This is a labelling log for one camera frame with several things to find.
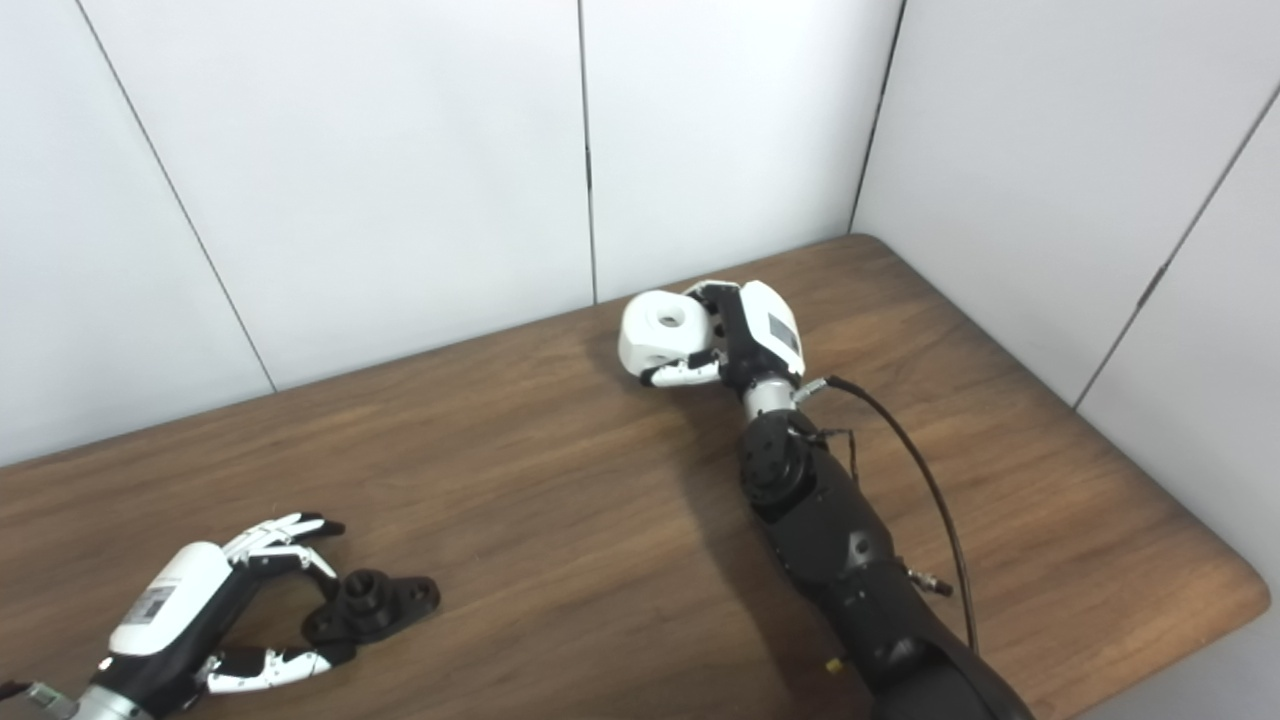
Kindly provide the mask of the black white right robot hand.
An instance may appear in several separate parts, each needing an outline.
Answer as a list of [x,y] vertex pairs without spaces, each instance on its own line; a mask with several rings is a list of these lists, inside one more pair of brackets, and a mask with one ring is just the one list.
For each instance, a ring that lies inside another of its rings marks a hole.
[[795,392],[806,370],[792,309],[760,281],[636,295],[623,310],[618,355],[654,388],[719,383],[745,395],[774,382]]

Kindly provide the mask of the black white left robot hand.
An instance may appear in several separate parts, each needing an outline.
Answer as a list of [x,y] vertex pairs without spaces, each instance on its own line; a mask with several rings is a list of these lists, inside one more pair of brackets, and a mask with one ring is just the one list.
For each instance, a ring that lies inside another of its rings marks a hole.
[[300,573],[334,600],[340,580],[308,538],[340,536],[320,512],[261,521],[224,544],[179,550],[134,601],[109,638],[78,701],[77,719],[165,719],[210,694],[268,691],[355,660],[349,642],[273,650],[223,646],[269,580]]

